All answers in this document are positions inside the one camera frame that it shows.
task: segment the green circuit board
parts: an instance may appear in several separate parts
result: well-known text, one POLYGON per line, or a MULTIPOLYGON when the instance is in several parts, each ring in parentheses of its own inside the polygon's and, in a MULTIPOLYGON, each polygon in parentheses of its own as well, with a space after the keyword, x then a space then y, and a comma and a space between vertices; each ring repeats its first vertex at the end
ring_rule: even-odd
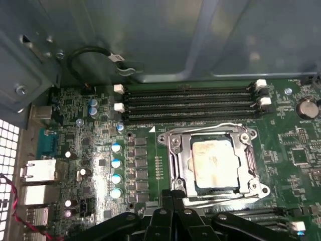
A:
MULTIPOLYGON (((244 86, 251 81, 196 82, 189 87, 211 88, 244 86)), ((267 81, 269 96, 274 113, 265 114, 258 119, 233 120, 258 132, 253 141, 254 153, 260 180, 271 189, 269 196, 254 204, 242 206, 237 202, 215 208, 206 208, 206 213, 220 210, 238 210, 245 207, 253 209, 265 207, 302 208, 303 214, 289 217, 290 220, 302 220, 306 226, 307 240, 321 240, 321 118, 305 120, 298 116, 295 108, 299 101, 307 96, 321 99, 321 91, 314 86, 301 86, 299 80, 267 81)), ((131 90, 149 90, 178 88, 182 84, 139 84, 127 86, 131 90)), ((128 125, 122 132, 116 127, 121 123, 121 115, 114 111, 113 105, 121 100, 113 88, 100 86, 94 95, 81 95, 76 88, 54 91, 59 101, 60 113, 64 124, 56 129, 58 147, 57 159, 65 160, 65 152, 73 150, 78 158, 68 161, 68 178, 61 183, 61 203, 58 203, 59 221, 55 224, 55 233, 66 235, 73 229, 76 233, 85 228, 103 222, 125 211, 143 214, 148 207, 159 205, 159 194, 170 188, 170 170, 168 152, 165 146, 157 142, 160 133, 177 127, 210 126, 225 122, 205 121, 194 123, 141 124, 128 125), (88 115, 88 102, 98 101, 99 116, 95 119, 88 115), (76 120, 84 120, 84 125, 76 126, 76 120), (113 153, 111 145, 119 143, 122 149, 113 153), (140 169, 141 180, 132 180, 133 162, 136 158, 146 159, 147 165, 140 169), (119 159, 122 167, 113 169, 111 161, 119 159), (77 171, 80 168, 92 170, 92 177, 78 182, 77 171), (121 184, 110 182, 113 174, 122 176, 121 184), (136 183, 147 183, 139 191, 136 183), (120 188, 119 199, 110 197, 114 188, 120 188), (90 215, 64 217, 64 202, 67 199, 83 199, 91 207, 90 215)))

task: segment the black cable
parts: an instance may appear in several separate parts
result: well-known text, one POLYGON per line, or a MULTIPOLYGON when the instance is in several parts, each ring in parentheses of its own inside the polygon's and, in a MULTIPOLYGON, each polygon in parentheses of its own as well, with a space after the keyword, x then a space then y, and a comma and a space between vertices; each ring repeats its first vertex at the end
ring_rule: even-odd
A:
MULTIPOLYGON (((79 49, 74 50, 68 57, 67 57, 67 68, 70 72, 70 74, 79 81, 82 85, 84 85, 86 88, 90 88, 90 85, 86 83, 81 75, 79 74, 78 71, 76 71, 73 67, 73 61, 75 58, 77 58, 79 55, 82 55, 84 53, 99 53, 103 54, 106 57, 111 56, 111 52, 108 51, 107 49, 101 48, 101 47, 96 47, 96 46, 85 46, 79 49)), ((114 64, 117 66, 119 69, 125 69, 124 64, 122 61, 114 62, 114 64)))

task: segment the cable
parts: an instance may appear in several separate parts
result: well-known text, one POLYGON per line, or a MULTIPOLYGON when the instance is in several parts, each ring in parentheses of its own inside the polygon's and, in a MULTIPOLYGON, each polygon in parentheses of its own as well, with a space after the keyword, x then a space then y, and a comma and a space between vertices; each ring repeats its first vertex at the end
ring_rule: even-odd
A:
POLYGON ((59 237, 59 238, 53 238, 50 234, 48 234, 47 232, 43 232, 39 229, 37 229, 34 225, 32 225, 31 223, 23 220, 22 218, 20 218, 18 215, 17 215, 17 206, 18 206, 18 201, 19 201, 19 197, 18 197, 18 191, 17 191, 17 188, 16 186, 14 185, 14 183, 9 179, 7 178, 4 174, 0 173, 0 178, 4 178, 6 180, 6 183, 9 184, 11 186, 11 192, 14 194, 14 202, 13 202, 13 213, 12 213, 12 216, 15 218, 15 220, 17 222, 20 222, 22 223, 23 225, 29 227, 32 231, 34 232, 38 232, 44 236, 47 237, 47 239, 49 240, 57 240, 57 241, 63 241, 64 239, 62 237, 59 237))
MULTIPOLYGON (((68 68, 70 74, 75 79, 77 79, 79 81, 79 83, 84 85, 86 88, 90 88, 90 85, 83 80, 83 78, 81 77, 79 72, 74 69, 73 64, 72 64, 75 58, 77 58, 79 55, 82 55, 84 53, 99 53, 99 54, 105 55, 106 57, 110 57, 112 55, 112 53, 104 48, 101 48, 101 47, 85 46, 85 47, 74 50, 67 57, 67 68, 68 68)), ((114 62, 114 64, 117 66, 118 69, 123 69, 123 70, 126 69, 126 67, 122 61, 114 62)))

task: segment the blue capacitor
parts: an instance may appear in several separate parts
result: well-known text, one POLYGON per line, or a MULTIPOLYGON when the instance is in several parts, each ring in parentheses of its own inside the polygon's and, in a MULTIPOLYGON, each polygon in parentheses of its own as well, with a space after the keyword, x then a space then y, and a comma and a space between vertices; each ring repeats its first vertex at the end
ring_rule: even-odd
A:
POLYGON ((117 129, 118 133, 122 133, 124 131, 125 127, 123 124, 118 124, 116 126, 116 129, 117 129))
POLYGON ((97 107, 98 106, 98 101, 96 99, 91 99, 88 104, 91 106, 91 107, 97 107))
POLYGON ((95 107, 90 107, 88 113, 93 119, 98 117, 98 110, 95 107))

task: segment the dimm slot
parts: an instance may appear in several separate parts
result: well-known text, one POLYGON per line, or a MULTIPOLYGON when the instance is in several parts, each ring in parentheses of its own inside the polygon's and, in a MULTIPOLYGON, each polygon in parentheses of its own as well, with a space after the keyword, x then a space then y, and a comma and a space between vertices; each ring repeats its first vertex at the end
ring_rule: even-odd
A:
POLYGON ((202 103, 202 102, 247 102, 251 101, 250 96, 242 96, 242 97, 229 97, 225 96, 219 97, 179 97, 179 98, 164 98, 164 99, 140 99, 135 101, 125 100, 124 104, 129 106, 139 106, 139 105, 155 105, 155 104, 190 104, 190 103, 202 103))

